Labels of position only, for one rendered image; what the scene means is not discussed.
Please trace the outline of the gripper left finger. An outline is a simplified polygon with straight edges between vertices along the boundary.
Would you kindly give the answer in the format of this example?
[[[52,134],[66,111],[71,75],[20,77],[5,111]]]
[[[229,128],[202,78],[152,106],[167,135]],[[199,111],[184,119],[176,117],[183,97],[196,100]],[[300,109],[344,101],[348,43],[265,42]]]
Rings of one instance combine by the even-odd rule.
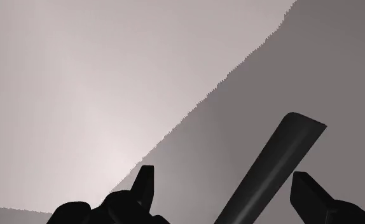
[[[142,165],[130,190],[112,192],[96,208],[83,201],[60,205],[46,224],[170,224],[150,214],[154,197],[155,168]]]

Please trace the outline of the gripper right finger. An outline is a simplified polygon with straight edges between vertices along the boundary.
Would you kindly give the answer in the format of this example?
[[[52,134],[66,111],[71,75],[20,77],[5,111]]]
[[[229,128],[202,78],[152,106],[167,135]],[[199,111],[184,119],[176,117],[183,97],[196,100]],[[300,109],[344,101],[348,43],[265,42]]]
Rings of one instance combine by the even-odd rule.
[[[365,210],[334,199],[307,172],[293,173],[289,200],[304,224],[365,224]]]

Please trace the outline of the long flat black bar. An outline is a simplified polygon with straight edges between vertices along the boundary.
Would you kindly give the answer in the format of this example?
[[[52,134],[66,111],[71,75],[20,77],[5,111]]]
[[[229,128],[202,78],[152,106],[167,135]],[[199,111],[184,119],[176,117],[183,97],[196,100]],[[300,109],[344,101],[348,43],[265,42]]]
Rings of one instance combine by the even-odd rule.
[[[286,114],[214,224],[253,224],[326,128],[300,113]]]

